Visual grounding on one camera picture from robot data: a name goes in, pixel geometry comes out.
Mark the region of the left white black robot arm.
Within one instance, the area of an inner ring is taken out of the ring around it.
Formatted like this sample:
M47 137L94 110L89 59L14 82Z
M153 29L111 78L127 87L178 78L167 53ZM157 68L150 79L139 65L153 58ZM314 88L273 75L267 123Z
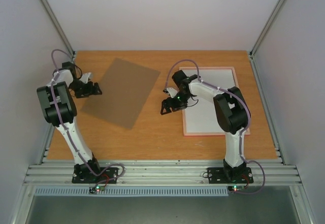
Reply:
M61 133L73 154L72 183L95 183L101 179L102 169L78 129L73 98L101 95L102 90L97 82L91 81L92 73L78 76L78 68L71 62L62 63L51 81L37 88L37 96L45 120Z

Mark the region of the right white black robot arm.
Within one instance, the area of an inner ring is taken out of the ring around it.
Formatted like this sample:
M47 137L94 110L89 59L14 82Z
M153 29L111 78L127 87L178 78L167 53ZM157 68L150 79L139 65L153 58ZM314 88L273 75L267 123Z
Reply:
M251 115L238 87L224 89L203 81L198 74L186 75L182 70L172 80L177 90L165 87L169 96L161 103L160 114L184 110L192 97L205 99L214 105L216 119L225 132L226 153L223 159L223 176L227 183L238 180L247 168L243 156L243 138L250 125Z

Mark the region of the brown cardboard backing board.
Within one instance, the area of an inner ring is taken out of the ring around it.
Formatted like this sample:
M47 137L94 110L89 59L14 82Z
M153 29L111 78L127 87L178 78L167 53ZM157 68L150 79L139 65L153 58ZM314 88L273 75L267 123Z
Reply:
M132 129L159 75L157 70L116 58L99 82L102 94L90 96L82 111Z

